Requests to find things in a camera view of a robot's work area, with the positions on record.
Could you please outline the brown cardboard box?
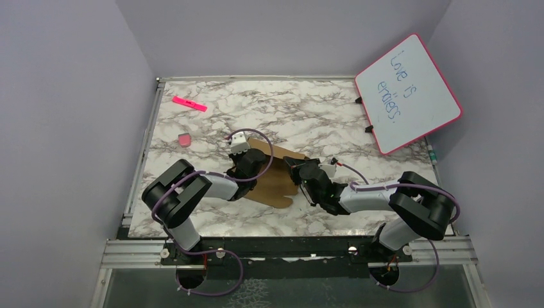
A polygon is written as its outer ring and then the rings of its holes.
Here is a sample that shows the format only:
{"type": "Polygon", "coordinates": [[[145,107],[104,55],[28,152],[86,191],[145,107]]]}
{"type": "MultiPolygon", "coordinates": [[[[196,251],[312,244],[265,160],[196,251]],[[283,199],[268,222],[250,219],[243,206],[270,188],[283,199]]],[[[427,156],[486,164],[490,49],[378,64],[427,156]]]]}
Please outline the brown cardboard box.
{"type": "Polygon", "coordinates": [[[293,204],[292,196],[298,194],[298,186],[289,176],[284,157],[308,159],[302,153],[293,152],[279,146],[273,146],[273,161],[264,175],[257,179],[254,189],[244,197],[276,209],[286,209],[293,204]]]}

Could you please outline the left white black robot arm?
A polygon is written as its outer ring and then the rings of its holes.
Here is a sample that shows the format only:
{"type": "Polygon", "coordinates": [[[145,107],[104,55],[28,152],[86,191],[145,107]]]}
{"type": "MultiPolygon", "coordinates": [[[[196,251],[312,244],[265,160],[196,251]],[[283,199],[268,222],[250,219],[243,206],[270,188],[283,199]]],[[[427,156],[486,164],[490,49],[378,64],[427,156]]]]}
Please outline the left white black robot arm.
{"type": "Polygon", "coordinates": [[[201,257],[201,236],[190,216],[204,198],[237,201],[252,191],[257,178],[270,167],[272,159],[263,151],[250,149],[231,154],[234,166],[225,173],[197,171],[180,159],[151,182],[141,195],[152,218],[178,244],[177,254],[186,263],[201,257]]]}

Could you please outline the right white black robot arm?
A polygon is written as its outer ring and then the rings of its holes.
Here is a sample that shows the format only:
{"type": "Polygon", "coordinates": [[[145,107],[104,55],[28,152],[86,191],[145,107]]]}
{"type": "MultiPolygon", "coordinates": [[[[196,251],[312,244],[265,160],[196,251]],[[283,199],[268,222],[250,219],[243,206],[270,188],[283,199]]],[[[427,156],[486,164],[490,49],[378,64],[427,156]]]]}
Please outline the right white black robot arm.
{"type": "Polygon", "coordinates": [[[442,240],[447,226],[460,215],[460,206],[450,193],[413,171],[383,184],[340,184],[331,181],[332,174],[318,159],[284,157],[284,161],[291,180],[312,206],[334,216],[385,210],[398,215],[379,227],[370,244],[369,251],[378,261],[388,260],[420,237],[442,240]]]}

